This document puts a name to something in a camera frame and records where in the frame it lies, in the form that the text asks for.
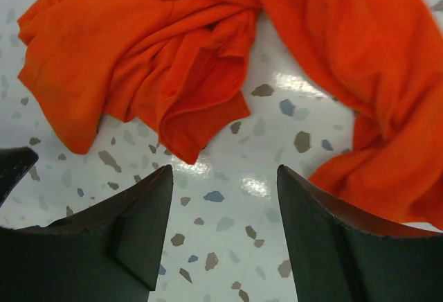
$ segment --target white floor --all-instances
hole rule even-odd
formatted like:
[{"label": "white floor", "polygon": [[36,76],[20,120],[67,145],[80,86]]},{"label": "white floor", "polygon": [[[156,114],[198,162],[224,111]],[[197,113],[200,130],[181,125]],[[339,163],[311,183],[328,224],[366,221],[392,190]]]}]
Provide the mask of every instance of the white floor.
[{"label": "white floor", "polygon": [[[107,117],[90,153],[74,155],[16,78],[25,53],[16,20],[33,1],[0,0],[0,148],[31,141],[39,154],[2,206],[0,224],[47,225],[170,163],[172,210],[150,302],[296,301],[276,170],[283,163],[307,177],[350,148],[352,112],[311,84],[262,15],[243,88],[253,115],[222,130],[194,166],[168,155],[140,121]],[[435,15],[443,21],[443,12]],[[306,152],[294,145],[297,134]],[[105,164],[109,155],[116,164]]]}]

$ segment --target orange t-shirt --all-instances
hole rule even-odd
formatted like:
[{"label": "orange t-shirt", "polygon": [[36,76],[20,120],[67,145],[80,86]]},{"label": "orange t-shirt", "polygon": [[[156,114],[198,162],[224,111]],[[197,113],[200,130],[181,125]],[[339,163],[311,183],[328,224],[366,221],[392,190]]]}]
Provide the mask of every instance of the orange t-shirt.
[{"label": "orange t-shirt", "polygon": [[39,0],[20,80],[85,153],[104,112],[138,116],[188,163],[249,110],[263,8],[305,72],[358,111],[354,150],[311,180],[381,217],[443,228],[443,40],[421,0]]}]

